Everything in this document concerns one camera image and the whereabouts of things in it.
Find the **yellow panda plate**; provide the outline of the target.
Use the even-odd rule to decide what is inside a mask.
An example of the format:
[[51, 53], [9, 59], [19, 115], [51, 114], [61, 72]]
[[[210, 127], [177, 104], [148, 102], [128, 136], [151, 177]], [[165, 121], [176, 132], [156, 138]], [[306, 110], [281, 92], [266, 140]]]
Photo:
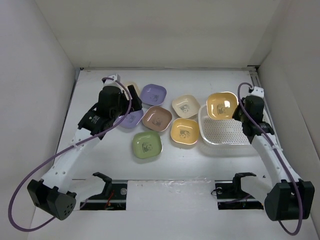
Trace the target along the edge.
[[191, 146], [198, 141], [199, 136], [200, 128], [195, 120], [177, 118], [173, 121], [170, 137], [174, 142]]
[[213, 120], [230, 120], [238, 106], [238, 98], [232, 92], [217, 92], [208, 96], [206, 109]]

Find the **beige panda plate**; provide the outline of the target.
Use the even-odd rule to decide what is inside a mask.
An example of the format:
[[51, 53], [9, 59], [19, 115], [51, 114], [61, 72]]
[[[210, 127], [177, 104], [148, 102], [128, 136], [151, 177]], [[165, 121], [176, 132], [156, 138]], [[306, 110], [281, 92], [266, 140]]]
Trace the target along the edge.
[[189, 119], [198, 114], [200, 104], [191, 94], [184, 94], [172, 101], [172, 108], [180, 118]]

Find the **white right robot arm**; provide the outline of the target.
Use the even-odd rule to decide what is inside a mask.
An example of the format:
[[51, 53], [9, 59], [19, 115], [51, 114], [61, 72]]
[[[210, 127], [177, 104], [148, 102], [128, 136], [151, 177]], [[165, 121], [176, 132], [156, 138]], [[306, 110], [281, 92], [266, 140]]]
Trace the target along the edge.
[[308, 219], [315, 194], [311, 181], [304, 181], [293, 170], [276, 143], [275, 132], [263, 121], [264, 100], [248, 95], [242, 98], [233, 113], [240, 121], [244, 135], [259, 154], [270, 177], [271, 184], [254, 173], [237, 173], [231, 184], [237, 197], [250, 194], [264, 205], [271, 221]]

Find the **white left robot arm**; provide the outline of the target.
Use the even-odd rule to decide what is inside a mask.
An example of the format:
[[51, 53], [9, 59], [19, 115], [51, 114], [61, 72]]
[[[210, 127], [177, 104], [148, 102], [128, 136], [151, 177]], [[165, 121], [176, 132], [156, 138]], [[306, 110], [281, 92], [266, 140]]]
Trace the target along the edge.
[[33, 204], [51, 216], [65, 220], [80, 202], [93, 196], [107, 198], [112, 191], [112, 179], [98, 171], [85, 181], [73, 184], [76, 167], [111, 130], [131, 113], [142, 109], [142, 101], [133, 85], [129, 97], [117, 85], [105, 85], [98, 101], [82, 117], [70, 143], [70, 150], [61, 154], [39, 181], [32, 179], [27, 190]]

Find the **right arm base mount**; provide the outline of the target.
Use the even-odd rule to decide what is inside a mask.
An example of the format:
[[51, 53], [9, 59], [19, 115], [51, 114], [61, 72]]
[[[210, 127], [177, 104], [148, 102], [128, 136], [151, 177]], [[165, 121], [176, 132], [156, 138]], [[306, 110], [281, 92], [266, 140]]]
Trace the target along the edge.
[[241, 179], [255, 177], [251, 172], [236, 173], [232, 180], [215, 180], [211, 195], [217, 199], [219, 210], [264, 210], [262, 203], [241, 188]]

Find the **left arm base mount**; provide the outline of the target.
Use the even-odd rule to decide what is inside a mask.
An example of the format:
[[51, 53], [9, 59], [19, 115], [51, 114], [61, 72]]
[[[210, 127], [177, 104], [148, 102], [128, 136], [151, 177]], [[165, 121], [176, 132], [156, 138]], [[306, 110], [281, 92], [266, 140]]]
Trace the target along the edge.
[[128, 181], [112, 180], [100, 172], [93, 174], [103, 181], [103, 189], [96, 195], [82, 201], [80, 210], [125, 211], [127, 204]]

